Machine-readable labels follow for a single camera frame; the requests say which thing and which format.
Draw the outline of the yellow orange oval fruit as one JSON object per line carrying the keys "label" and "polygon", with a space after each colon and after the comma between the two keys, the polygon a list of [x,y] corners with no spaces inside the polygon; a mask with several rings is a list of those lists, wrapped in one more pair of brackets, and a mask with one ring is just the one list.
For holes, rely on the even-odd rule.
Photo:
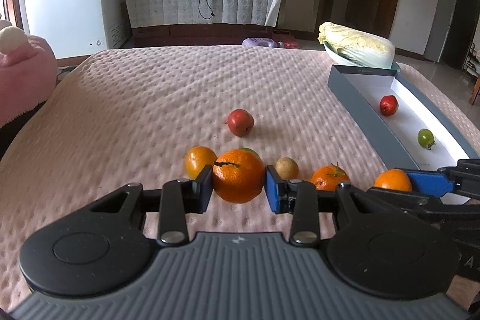
{"label": "yellow orange oval fruit", "polygon": [[217,156],[205,146],[194,146],[185,155],[185,170],[191,179],[195,179],[206,165],[213,165]]}

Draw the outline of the brown kiwi middle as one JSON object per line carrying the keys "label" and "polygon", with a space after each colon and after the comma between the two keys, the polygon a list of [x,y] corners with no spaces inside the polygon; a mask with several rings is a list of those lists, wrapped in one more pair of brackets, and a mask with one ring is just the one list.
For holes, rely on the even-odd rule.
{"label": "brown kiwi middle", "polygon": [[284,180],[297,179],[299,176],[299,166],[290,157],[279,158],[275,163],[275,170]]}

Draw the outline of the green lime fruit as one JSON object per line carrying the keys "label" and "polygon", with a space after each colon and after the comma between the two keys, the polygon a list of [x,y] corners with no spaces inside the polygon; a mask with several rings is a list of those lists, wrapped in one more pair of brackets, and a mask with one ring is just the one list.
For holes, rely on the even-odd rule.
{"label": "green lime fruit", "polygon": [[259,154],[258,154],[258,153],[256,153],[256,151],[255,151],[255,150],[253,150],[253,149],[250,149],[250,148],[247,148],[247,147],[241,147],[240,149],[241,149],[241,150],[243,150],[243,151],[247,151],[247,152],[249,152],[249,153],[251,153],[251,154],[255,155],[255,156],[256,156],[256,157],[257,157],[259,160],[261,160],[261,157],[259,156]]}

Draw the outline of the small orange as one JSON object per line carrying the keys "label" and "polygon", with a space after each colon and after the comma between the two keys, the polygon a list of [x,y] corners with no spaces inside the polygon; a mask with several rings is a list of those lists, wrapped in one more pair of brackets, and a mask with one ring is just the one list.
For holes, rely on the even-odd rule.
{"label": "small orange", "polygon": [[412,184],[408,175],[400,169],[391,169],[381,173],[374,181],[374,188],[384,188],[399,192],[411,193]]}

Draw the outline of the large orange mandarin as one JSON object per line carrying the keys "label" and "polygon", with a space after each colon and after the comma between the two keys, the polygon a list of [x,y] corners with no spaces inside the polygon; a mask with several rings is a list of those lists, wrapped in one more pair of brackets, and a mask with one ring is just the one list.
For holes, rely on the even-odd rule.
{"label": "large orange mandarin", "polygon": [[225,202],[243,204],[257,197],[264,186],[264,163],[245,149],[233,149],[213,165],[213,189]]}

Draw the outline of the white lace cabinet cloth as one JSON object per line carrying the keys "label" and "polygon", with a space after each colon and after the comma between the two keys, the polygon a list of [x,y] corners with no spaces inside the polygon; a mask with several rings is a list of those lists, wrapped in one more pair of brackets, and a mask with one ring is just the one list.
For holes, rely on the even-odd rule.
{"label": "white lace cabinet cloth", "polygon": [[275,27],[281,0],[125,0],[132,28],[189,23]]}

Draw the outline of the mandarin with green stem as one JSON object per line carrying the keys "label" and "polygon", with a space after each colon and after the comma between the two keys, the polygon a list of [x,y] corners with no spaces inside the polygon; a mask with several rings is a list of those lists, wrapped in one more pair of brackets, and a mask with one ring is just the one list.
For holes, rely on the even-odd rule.
{"label": "mandarin with green stem", "polygon": [[346,171],[338,163],[330,163],[327,166],[320,167],[312,175],[310,182],[314,184],[318,191],[333,192],[340,182],[350,182]]}

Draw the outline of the pink quilted table cover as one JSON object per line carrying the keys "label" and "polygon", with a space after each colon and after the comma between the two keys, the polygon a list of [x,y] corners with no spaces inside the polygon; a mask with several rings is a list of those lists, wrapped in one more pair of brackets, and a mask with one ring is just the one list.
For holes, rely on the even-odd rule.
{"label": "pink quilted table cover", "polygon": [[[1,160],[1,317],[467,319],[450,297],[453,280],[421,299],[353,288],[317,250],[289,242],[293,216],[272,212],[264,186],[250,202],[225,202],[213,172],[206,212],[186,216],[190,242],[161,249],[131,283],[92,297],[29,288],[19,259],[27,238],[126,184],[153,190],[191,179],[184,160],[194,146],[217,158],[247,147],[265,169],[290,157],[307,182],[338,163],[368,192],[391,169],[329,89],[334,65],[323,51],[241,46],[109,50],[86,60]],[[226,124],[236,109],[255,120],[247,136]]]}

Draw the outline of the dark wooden tv cabinet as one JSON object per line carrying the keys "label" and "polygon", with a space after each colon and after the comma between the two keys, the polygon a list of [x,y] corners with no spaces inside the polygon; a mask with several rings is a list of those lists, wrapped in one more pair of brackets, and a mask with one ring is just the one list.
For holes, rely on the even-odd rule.
{"label": "dark wooden tv cabinet", "polygon": [[250,37],[284,43],[316,40],[317,32],[272,28],[256,24],[189,23],[133,29],[135,47],[241,45]]}

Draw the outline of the white chest freezer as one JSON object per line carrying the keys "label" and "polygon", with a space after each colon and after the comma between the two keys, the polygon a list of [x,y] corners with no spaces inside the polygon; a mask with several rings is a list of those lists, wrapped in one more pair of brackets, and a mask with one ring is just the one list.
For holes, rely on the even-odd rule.
{"label": "white chest freezer", "polygon": [[118,49],[128,40],[125,0],[24,0],[31,35],[46,39],[56,58]]}

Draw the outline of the green tomato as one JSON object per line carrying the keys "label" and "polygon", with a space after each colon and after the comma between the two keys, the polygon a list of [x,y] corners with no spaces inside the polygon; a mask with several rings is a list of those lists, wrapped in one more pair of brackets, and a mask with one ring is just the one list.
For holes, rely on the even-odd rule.
{"label": "green tomato", "polygon": [[435,145],[435,137],[431,130],[422,128],[417,133],[417,142],[423,149],[431,150]]}

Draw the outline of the purple plastic object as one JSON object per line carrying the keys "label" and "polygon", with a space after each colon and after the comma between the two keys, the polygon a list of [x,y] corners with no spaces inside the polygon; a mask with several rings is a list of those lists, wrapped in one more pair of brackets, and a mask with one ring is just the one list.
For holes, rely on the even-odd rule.
{"label": "purple plastic object", "polygon": [[248,37],[241,43],[243,46],[255,46],[265,48],[283,48],[284,44],[281,41],[275,41],[267,37]]}

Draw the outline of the red apple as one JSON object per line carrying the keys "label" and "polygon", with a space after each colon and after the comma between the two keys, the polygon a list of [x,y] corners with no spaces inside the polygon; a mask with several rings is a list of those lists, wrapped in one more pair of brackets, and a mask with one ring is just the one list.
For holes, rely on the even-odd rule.
{"label": "red apple", "polygon": [[229,113],[226,124],[235,136],[244,137],[253,129],[255,120],[248,111],[236,109]]}
{"label": "red apple", "polygon": [[399,102],[395,95],[386,95],[379,102],[379,110],[381,115],[390,117],[399,109]]}

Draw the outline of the napa cabbage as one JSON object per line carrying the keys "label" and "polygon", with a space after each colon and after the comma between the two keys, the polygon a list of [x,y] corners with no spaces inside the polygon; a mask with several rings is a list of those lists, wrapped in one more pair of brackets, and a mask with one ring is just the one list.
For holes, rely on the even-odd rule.
{"label": "napa cabbage", "polygon": [[394,62],[395,47],[388,39],[336,23],[321,24],[318,41],[347,64],[391,69]]}

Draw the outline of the pink plush toy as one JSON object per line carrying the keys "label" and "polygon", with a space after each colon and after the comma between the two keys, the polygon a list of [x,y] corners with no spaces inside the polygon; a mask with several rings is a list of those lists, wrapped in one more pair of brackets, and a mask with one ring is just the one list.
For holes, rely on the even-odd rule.
{"label": "pink plush toy", "polygon": [[46,101],[56,85],[58,62],[47,41],[1,21],[1,125]]}

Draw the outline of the grey white cardboard box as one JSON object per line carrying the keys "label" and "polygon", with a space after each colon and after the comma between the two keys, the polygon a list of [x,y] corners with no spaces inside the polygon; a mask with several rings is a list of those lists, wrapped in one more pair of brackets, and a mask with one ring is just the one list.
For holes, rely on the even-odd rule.
{"label": "grey white cardboard box", "polygon": [[[343,104],[389,169],[437,171],[479,154],[455,125],[401,73],[366,67],[332,66],[329,89]],[[399,109],[381,115],[379,102],[395,95]],[[417,133],[431,130],[435,145],[423,149]]]}

